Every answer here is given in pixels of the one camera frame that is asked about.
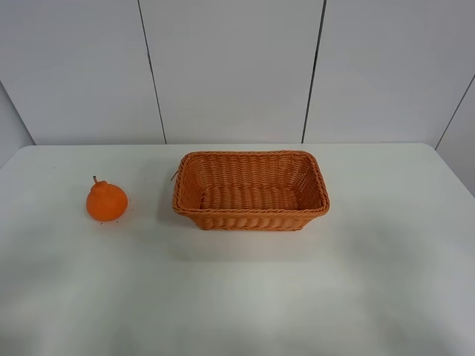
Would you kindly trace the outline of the orange fruit with stem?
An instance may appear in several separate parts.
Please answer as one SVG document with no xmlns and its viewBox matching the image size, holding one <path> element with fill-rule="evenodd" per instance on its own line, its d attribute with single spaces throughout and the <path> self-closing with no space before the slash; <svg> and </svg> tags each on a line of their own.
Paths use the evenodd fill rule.
<svg viewBox="0 0 475 356">
<path fill-rule="evenodd" d="M 86 199 L 86 211 L 101 223 L 119 219 L 127 210 L 128 197 L 117 185 L 93 176 L 94 184 Z"/>
</svg>

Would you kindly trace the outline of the orange wicker basket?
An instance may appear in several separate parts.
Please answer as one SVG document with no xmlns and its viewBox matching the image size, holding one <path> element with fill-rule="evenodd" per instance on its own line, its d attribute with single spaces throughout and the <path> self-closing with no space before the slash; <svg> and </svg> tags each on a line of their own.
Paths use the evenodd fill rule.
<svg viewBox="0 0 475 356">
<path fill-rule="evenodd" d="M 191 152 L 174 178 L 174 212 L 203 230 L 298 231 L 330 209 L 306 151 Z"/>
</svg>

